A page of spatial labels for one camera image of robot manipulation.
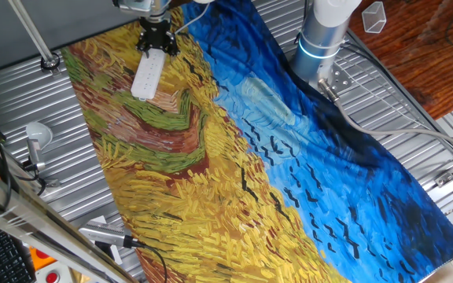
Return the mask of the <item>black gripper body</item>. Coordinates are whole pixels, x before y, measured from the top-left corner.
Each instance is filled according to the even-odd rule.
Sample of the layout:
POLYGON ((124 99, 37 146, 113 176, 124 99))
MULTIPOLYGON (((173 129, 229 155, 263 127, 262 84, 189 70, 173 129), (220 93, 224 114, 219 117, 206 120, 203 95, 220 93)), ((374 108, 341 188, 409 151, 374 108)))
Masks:
POLYGON ((171 33, 170 20, 152 22, 141 17, 139 23, 142 27, 142 33, 139 38, 144 38, 150 44, 150 47, 165 47, 168 39, 167 33, 171 33))

